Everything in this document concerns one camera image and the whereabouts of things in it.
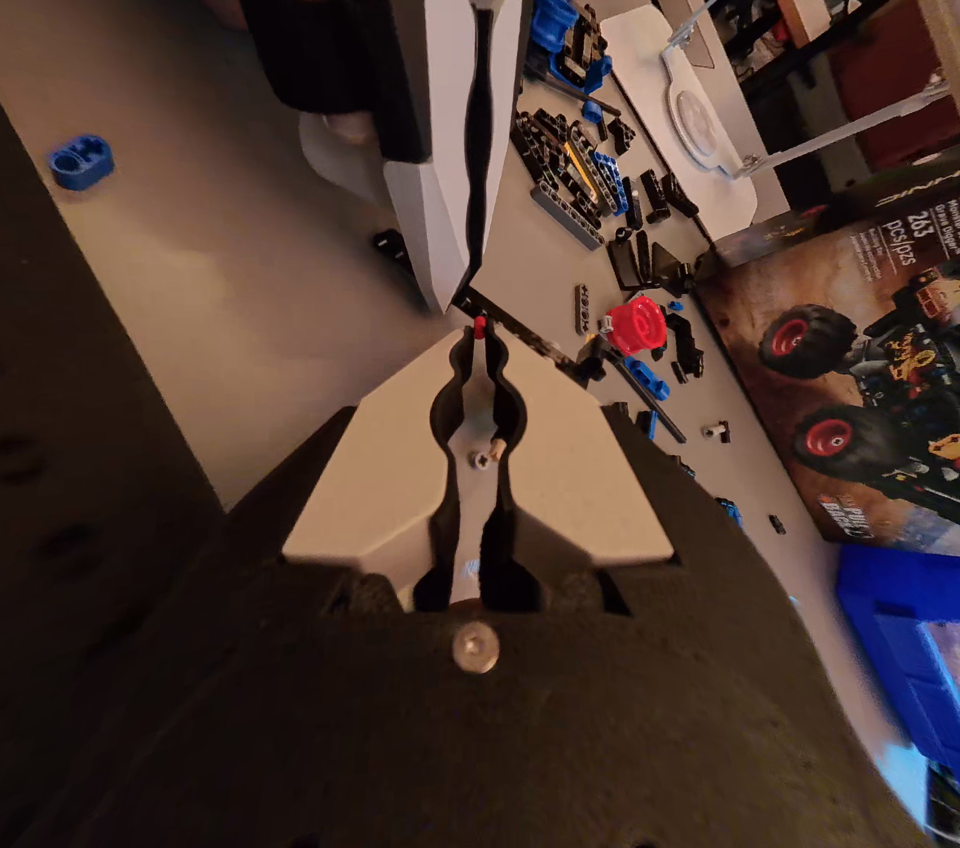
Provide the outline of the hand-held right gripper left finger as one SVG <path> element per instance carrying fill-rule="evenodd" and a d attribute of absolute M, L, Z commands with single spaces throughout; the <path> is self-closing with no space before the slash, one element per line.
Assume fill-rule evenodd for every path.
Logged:
<path fill-rule="evenodd" d="M 473 367 L 462 328 L 361 399 L 283 543 L 288 562 L 382 576 L 416 610 L 450 606 L 461 525 L 450 441 Z"/>

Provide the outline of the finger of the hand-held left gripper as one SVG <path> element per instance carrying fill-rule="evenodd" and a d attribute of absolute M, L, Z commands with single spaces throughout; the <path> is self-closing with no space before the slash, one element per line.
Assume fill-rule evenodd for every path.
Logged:
<path fill-rule="evenodd" d="M 469 0 L 476 22 L 474 78 L 464 155 L 469 182 L 465 233 L 469 268 L 482 265 L 517 98 L 523 0 Z"/>
<path fill-rule="evenodd" d="M 471 262 L 467 110 L 474 87 L 477 17 L 471 0 L 423 0 L 430 154 L 387 160 L 383 173 L 414 278 L 444 314 Z"/>

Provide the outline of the black curved panel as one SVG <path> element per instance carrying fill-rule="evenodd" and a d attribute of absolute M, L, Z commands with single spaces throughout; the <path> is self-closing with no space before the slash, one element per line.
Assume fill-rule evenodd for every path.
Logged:
<path fill-rule="evenodd" d="M 644 290 L 646 282 L 638 261 L 634 242 L 635 231 L 631 228 L 616 229 L 611 240 L 606 242 L 606 254 L 619 290 L 637 292 Z"/>

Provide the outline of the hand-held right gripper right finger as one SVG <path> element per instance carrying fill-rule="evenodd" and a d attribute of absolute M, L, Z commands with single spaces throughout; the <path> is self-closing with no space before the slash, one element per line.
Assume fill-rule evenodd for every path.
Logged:
<path fill-rule="evenodd" d="M 670 561 L 674 546 L 594 395 L 495 325 L 486 371 L 505 442 L 486 594 L 541 595 L 572 576 Z"/>

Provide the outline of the building set box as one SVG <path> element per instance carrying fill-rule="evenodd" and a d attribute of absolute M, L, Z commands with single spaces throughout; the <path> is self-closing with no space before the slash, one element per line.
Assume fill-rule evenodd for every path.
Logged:
<path fill-rule="evenodd" d="M 822 536 L 959 554 L 954 145 L 716 242 L 702 311 Z"/>

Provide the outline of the yellow axle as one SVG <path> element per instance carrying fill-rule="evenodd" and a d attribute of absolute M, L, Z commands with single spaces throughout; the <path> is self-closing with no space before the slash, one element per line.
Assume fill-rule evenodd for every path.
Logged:
<path fill-rule="evenodd" d="M 569 141 L 564 145 L 564 150 L 568 155 L 568 158 L 570 159 L 570 164 L 572 166 L 570 168 L 570 172 L 572 173 L 573 170 L 576 170 L 581 180 L 582 186 L 586 191 L 589 192 L 589 197 L 591 201 L 593 201 L 594 203 L 598 203 L 597 189 L 593 181 L 593 176 L 591 175 L 589 170 L 590 167 L 587 165 L 586 162 L 583 161 L 576 147 L 571 145 Z"/>

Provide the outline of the pile of black beams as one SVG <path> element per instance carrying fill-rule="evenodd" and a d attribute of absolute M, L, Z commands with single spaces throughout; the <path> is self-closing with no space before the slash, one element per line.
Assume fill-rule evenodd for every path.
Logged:
<path fill-rule="evenodd" d="M 642 229 L 645 222 L 653 224 L 666 220 L 672 212 L 690 219 L 698 218 L 699 207 L 672 172 L 659 177 L 650 169 L 636 178 L 627 176 L 616 156 L 604 152 L 600 144 L 594 144 L 581 121 L 582 131 L 594 149 L 617 160 L 625 193 L 630 200 L 630 207 L 623 216 L 603 215 L 597 203 L 592 201 L 590 192 L 583 187 L 576 170 L 570 172 L 572 165 L 565 144 L 569 141 L 571 123 L 562 114 L 554 115 L 543 108 L 534 112 L 520 111 L 514 116 L 510 141 L 534 185 L 545 181 L 601 235 L 606 218 L 621 219 L 632 230 Z"/>

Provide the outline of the blue frame beam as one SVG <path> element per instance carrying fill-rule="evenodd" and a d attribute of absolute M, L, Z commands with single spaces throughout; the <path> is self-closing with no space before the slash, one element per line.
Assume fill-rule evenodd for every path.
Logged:
<path fill-rule="evenodd" d="M 623 217 L 630 208 L 630 200 L 625 192 L 617 159 L 596 149 L 590 158 L 594 172 L 602 183 L 610 212 L 615 217 Z"/>

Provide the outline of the black perforated panel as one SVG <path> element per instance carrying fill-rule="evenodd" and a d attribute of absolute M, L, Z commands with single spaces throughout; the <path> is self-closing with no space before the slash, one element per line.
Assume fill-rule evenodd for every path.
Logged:
<path fill-rule="evenodd" d="M 2 846 L 40 822 L 222 509 L 5 111 Z"/>

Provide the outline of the black beam assembly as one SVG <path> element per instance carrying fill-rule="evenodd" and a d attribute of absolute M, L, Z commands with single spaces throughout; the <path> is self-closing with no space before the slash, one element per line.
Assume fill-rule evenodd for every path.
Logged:
<path fill-rule="evenodd" d="M 401 270 L 415 291 L 419 284 L 414 274 L 402 234 L 396 229 L 381 230 L 374 233 L 369 242 L 379 257 Z M 496 325 L 498 331 L 506 332 L 527 345 L 542 357 L 554 363 L 563 374 L 582 387 L 599 382 L 606 376 L 606 366 L 616 366 L 619 356 L 603 337 L 595 337 L 585 345 L 585 353 L 572 358 L 559 347 L 538 335 L 522 324 L 501 306 L 492 302 L 469 283 L 459 288 L 453 296 L 451 305 L 470 319 L 483 317 L 486 326 Z"/>

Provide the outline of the long grey beam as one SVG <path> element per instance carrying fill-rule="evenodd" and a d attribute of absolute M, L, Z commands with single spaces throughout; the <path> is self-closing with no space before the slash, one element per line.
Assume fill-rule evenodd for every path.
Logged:
<path fill-rule="evenodd" d="M 606 240 L 600 231 L 582 218 L 546 181 L 540 180 L 532 187 L 531 198 L 587 250 L 593 252 L 606 246 Z"/>

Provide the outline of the blue angled panel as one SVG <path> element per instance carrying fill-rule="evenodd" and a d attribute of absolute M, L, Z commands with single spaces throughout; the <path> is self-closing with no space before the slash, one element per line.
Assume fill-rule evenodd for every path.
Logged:
<path fill-rule="evenodd" d="M 603 55 L 599 60 L 582 63 L 569 52 L 548 55 L 548 71 L 560 84 L 582 95 L 591 96 L 603 85 L 612 71 L 613 60 Z"/>

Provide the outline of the thin black axle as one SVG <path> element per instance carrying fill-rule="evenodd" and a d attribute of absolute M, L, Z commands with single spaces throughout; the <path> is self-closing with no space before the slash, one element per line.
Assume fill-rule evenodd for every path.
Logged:
<path fill-rule="evenodd" d="M 591 103 L 594 105 L 594 107 L 599 108 L 601 112 L 609 114 L 614 118 L 619 118 L 622 115 L 622 111 L 617 107 L 594 98 L 581 89 L 571 86 L 553 74 L 548 74 L 545 71 L 539 70 L 529 62 L 524 62 L 522 74 L 526 79 L 544 85 L 547 89 L 555 93 L 563 95 L 567 98 L 572 98 L 582 103 Z"/>

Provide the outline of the blue curved panel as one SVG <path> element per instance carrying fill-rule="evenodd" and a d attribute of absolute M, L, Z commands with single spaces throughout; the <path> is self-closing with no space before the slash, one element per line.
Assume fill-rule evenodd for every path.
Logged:
<path fill-rule="evenodd" d="M 656 374 L 645 362 L 625 356 L 622 360 L 629 377 L 648 392 L 657 402 L 665 402 L 671 395 L 669 384 Z"/>

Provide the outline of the black flat panel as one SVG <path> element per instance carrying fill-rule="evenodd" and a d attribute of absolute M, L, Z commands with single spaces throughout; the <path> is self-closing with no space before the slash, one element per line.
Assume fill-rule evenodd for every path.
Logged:
<path fill-rule="evenodd" d="M 694 268 L 680 261 L 659 242 L 651 248 L 651 262 L 654 281 L 662 290 L 668 291 L 674 298 L 681 299 L 694 288 Z"/>

